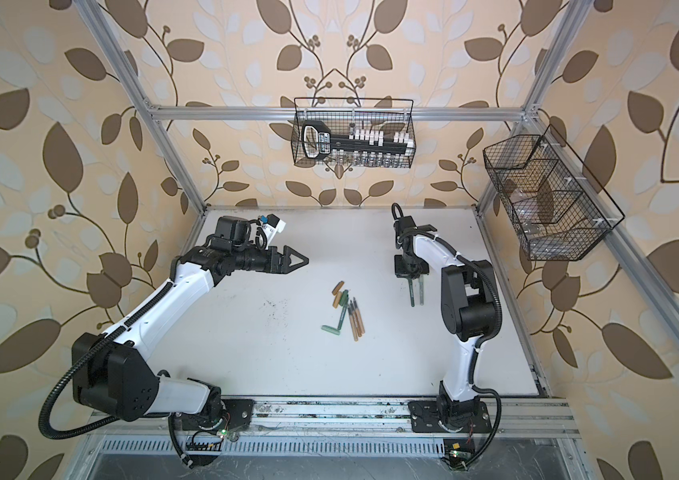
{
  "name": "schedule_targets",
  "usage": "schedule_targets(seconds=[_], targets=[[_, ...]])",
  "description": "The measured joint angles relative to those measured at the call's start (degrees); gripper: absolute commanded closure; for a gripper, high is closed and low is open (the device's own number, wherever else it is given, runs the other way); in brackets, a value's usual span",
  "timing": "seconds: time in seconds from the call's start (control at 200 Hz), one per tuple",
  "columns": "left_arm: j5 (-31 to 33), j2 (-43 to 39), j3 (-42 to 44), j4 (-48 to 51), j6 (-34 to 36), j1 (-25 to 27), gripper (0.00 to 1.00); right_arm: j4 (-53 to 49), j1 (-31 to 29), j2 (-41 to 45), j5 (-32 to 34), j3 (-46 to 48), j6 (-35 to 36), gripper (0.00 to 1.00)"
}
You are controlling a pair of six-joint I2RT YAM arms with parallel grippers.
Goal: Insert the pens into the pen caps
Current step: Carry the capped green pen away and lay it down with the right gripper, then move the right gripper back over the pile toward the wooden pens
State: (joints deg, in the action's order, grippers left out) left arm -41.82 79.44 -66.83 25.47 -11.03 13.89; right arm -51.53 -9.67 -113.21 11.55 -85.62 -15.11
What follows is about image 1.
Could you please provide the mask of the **dark green pen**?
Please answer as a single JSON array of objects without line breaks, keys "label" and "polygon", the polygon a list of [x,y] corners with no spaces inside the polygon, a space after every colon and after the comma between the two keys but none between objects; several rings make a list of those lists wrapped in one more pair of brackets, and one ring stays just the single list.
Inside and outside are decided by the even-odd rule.
[{"label": "dark green pen", "polygon": [[409,286],[409,303],[411,307],[415,307],[415,288],[413,288],[413,280],[411,278],[407,279],[407,285]]},{"label": "dark green pen", "polygon": [[417,284],[419,284],[419,305],[425,305],[425,276],[424,275],[419,276],[419,280],[417,280]]}]

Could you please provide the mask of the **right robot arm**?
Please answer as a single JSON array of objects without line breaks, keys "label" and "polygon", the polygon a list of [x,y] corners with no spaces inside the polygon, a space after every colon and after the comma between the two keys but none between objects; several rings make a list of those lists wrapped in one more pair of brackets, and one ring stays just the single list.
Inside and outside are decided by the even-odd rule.
[{"label": "right robot arm", "polygon": [[425,286],[425,276],[439,276],[439,311],[447,332],[455,338],[455,359],[439,383],[433,428],[461,432],[477,422],[489,423],[481,406],[487,388],[475,385],[475,372],[483,344],[497,337],[503,325],[501,296],[493,264],[469,260],[427,224],[419,225],[403,208],[391,205],[395,230],[395,276],[407,280],[409,303],[423,300],[415,285]]}]

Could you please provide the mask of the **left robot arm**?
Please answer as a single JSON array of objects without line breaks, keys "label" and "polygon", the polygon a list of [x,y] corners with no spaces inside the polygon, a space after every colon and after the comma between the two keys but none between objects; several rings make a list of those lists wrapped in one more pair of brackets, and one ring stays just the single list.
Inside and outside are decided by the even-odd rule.
[{"label": "left robot arm", "polygon": [[[188,417],[202,430],[225,428],[230,415],[219,387],[159,375],[148,360],[185,312],[234,272],[286,275],[307,266],[307,256],[273,245],[284,228],[274,214],[253,220],[219,217],[213,234],[175,258],[167,280],[135,310],[105,332],[83,334],[74,342],[71,368],[41,406],[39,432],[47,439],[65,440],[117,421],[177,416]],[[103,419],[74,429],[53,427],[53,407],[67,387],[76,403],[103,413]]]}]

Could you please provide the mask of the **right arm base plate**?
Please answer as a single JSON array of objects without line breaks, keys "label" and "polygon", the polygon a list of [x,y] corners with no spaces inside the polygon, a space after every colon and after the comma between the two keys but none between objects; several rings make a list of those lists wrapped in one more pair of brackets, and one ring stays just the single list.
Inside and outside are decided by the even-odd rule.
[{"label": "right arm base plate", "polygon": [[479,398],[451,402],[445,397],[435,400],[409,401],[411,429],[415,433],[489,433],[493,424],[487,404]]}]

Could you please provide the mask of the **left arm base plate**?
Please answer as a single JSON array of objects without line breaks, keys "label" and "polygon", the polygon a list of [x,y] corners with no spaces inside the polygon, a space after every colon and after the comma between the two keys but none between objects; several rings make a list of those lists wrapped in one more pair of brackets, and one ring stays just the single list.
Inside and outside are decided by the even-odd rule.
[{"label": "left arm base plate", "polygon": [[222,398],[214,400],[197,414],[176,414],[171,426],[176,431],[225,431],[247,430],[253,420],[253,399]]}]

